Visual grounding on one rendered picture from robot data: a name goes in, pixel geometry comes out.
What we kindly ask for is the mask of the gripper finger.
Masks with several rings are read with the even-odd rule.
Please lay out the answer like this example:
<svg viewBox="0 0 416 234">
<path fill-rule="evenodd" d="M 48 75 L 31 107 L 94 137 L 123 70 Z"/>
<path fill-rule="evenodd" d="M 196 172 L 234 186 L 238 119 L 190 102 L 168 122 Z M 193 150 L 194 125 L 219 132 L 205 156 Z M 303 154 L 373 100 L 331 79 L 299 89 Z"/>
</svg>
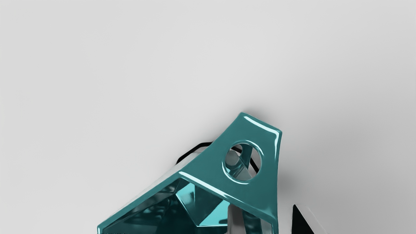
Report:
<svg viewBox="0 0 416 234">
<path fill-rule="evenodd" d="M 311 209 L 302 204 L 295 204 L 292 213 L 291 234 L 329 234 L 320 224 Z"/>
</svg>

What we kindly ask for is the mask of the teal faceted mug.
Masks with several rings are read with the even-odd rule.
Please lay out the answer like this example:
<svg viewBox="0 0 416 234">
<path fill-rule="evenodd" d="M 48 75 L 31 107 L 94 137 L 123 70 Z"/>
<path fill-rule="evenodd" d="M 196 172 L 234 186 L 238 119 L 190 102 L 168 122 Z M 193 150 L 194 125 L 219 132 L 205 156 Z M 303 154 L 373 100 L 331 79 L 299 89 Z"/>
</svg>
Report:
<svg viewBox="0 0 416 234">
<path fill-rule="evenodd" d="M 98 234 L 226 234 L 228 207 L 247 234 L 279 234 L 282 132 L 247 113 L 98 225 Z"/>
</svg>

